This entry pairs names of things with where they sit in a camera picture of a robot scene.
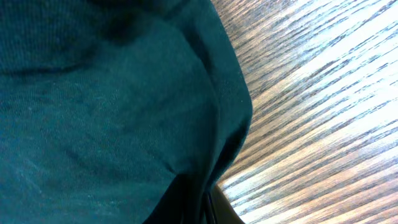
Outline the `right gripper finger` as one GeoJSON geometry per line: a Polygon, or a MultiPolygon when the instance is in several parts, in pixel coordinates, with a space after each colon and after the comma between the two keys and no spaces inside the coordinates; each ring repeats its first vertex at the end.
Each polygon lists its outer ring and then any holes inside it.
{"type": "Polygon", "coordinates": [[[210,207],[215,224],[244,224],[217,185],[210,192],[210,207]]]}

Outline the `black shorts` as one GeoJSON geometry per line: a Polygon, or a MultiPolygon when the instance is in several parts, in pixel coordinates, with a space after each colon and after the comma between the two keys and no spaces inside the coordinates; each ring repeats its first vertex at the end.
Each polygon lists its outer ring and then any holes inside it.
{"type": "Polygon", "coordinates": [[[1,2],[2,223],[213,223],[251,117],[211,1],[1,2]]]}

